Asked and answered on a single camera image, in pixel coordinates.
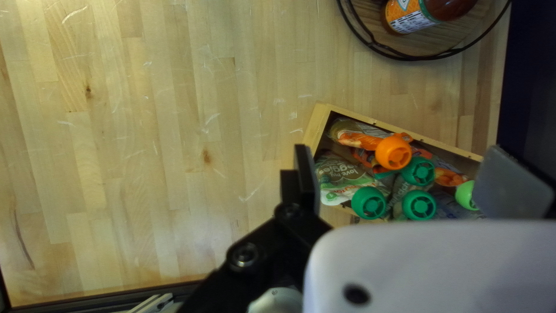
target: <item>wood grain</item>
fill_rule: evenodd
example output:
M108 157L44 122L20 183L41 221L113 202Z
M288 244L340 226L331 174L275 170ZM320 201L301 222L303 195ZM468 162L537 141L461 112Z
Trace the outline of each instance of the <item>wood grain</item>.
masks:
M400 63L334 1L0 1L12 304L203 277L271 217L317 100L482 154L506 31L507 17L462 55Z

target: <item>scratch marks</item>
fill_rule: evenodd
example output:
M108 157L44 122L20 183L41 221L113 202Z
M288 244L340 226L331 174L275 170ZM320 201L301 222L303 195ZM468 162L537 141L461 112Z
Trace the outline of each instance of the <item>scratch marks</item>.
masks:
M205 134L208 134L208 133L209 133L209 130L208 130L208 128L207 128L208 124L209 124L213 119L215 119L217 116L219 116L219 115L220 115L220 113L214 113L214 114L212 114L212 115L206 120L206 122L205 122L205 127L201 128L201 131L202 131L203 133L205 133Z
M65 124L65 125L69 125L69 126L75 127L75 125L73 125L72 123L67 122L67 121L57 121L57 122L60 123L60 124Z
M129 159L130 157L133 157L133 156L135 156L135 155L137 155L137 154L139 154L139 153L143 153L143 152L145 152L145 151L146 151L146 150L139 150L139 151L137 151L137 152L135 152L135 153L132 153L132 154L126 156L125 159Z
M272 104L277 105L277 104L281 104L281 103L286 103L286 100L284 100L282 98L275 98L274 102Z
M262 185L264 184L264 182L262 182L257 188L255 188L255 190L253 190L247 197L238 197L240 201L242 202L246 202L247 200L251 199L251 197L253 197L253 195L255 195L255 193L257 193L257 191L259 191L259 189L261 189Z
M82 54L82 55L68 56L68 57L62 58L62 59L60 59L60 60L63 61L63 60L67 60L67 59L69 59L69 58L88 56L88 55L91 55L91 54L93 54L93 53L94 53L94 52L89 52L89 53L85 53L85 54Z
M224 179L227 178L227 177L226 177L224 174L222 174L219 170L217 170L217 169L215 169L215 168L212 168L212 169L214 170L214 172L215 172L216 174L220 175L222 178L224 178Z
M77 13L80 13L80 12L85 11L88 7L89 7L89 6L84 6L84 7L80 8L80 9L77 9L77 10L71 12L70 14L66 15L66 17L62 20L62 24L64 24L65 22L67 22L67 20L68 20L70 17L76 15Z

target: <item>wooden crate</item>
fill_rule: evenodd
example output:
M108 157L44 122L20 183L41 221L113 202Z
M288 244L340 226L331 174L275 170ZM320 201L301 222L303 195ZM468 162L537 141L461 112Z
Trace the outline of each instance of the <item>wooden crate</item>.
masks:
M483 161L483 157L478 154L465 151L463 149L442 143L438 140L434 140L429 137L414 133L412 131L408 131L401 127L393 126L388 123L384 123L376 119L352 112L350 110L346 110L341 107L323 102L317 102L317 104L315 105L315 108L311 115L311 119L309 120L309 126L307 127L305 136L303 137L303 143L311 148L313 156L315 156L315 154L321 149L330 149L335 153L341 155L342 157L346 158L350 162L354 164L358 163L358 161L351 156L349 150L350 147L337 144L327 136L330 124L339 116L347 116L354 120L358 120L363 123L382 128L392 133L408 133L425 149L452 164L471 179L475 178L477 170L479 169L479 164ZM344 207L341 204L338 206L334 206L334 208L357 216L357 214L355 214L355 212L351 208Z

